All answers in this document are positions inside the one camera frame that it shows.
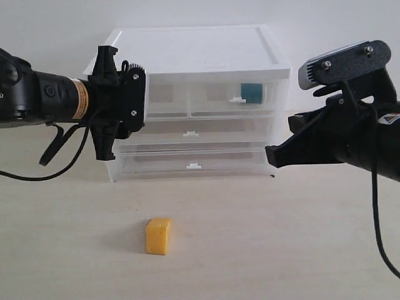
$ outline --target yellow cube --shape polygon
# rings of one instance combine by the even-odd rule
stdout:
[[[146,225],[146,253],[166,255],[171,219],[155,217]]]

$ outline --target drawer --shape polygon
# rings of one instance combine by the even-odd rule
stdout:
[[[147,120],[271,116],[284,105],[287,86],[288,80],[151,84]]]
[[[147,122],[129,139],[116,141],[115,145],[124,151],[127,146],[140,144],[263,142],[273,122],[273,117]]]
[[[264,149],[253,151],[142,152],[121,156],[122,175],[137,173],[198,173],[204,171],[266,172]]]

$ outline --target orange label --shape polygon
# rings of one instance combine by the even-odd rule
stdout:
[[[85,85],[79,80],[72,78],[71,81],[75,84],[78,95],[78,104],[73,119],[82,119],[89,107],[89,93]]]

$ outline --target black cable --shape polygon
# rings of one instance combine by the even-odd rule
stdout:
[[[372,125],[372,136],[375,139],[374,145],[371,149],[371,174],[372,174],[372,214],[374,218],[374,228],[377,248],[379,253],[385,262],[386,266],[392,271],[392,273],[400,279],[400,272],[393,266],[392,262],[386,255],[383,247],[382,236],[381,236],[381,225],[379,223],[379,209],[378,209],[378,114],[375,107],[372,104],[367,104],[367,107],[371,111],[373,118]]]
[[[8,177],[8,178],[17,179],[17,180],[21,180],[21,181],[47,181],[47,180],[54,179],[54,178],[64,174],[65,172],[67,172],[68,170],[70,170],[74,166],[74,164],[78,160],[79,156],[81,155],[81,153],[83,151],[83,148],[85,147],[86,141],[88,140],[91,124],[93,123],[94,118],[96,117],[96,115],[98,113],[100,113],[100,111],[102,111],[102,110],[103,110],[103,108],[98,109],[97,111],[95,111],[94,114],[89,119],[89,121],[87,122],[86,127],[85,127],[85,131],[84,131],[84,134],[83,134],[83,138],[82,138],[82,141],[81,141],[81,144],[79,145],[79,148],[76,151],[76,154],[72,158],[71,162],[64,169],[58,171],[57,173],[54,173],[54,174],[48,175],[48,176],[44,176],[44,177],[25,177],[25,176],[19,176],[19,175],[15,175],[15,174],[12,174],[12,173],[8,173],[8,172],[5,172],[5,171],[0,171],[0,176],[5,176],[5,177]]]

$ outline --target white wall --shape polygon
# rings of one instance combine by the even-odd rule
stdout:
[[[293,65],[288,110],[318,108],[323,99],[297,86],[307,59],[363,39],[382,39],[400,86],[400,4],[396,0],[2,0],[0,47],[35,69],[81,76],[115,27],[267,23]]]

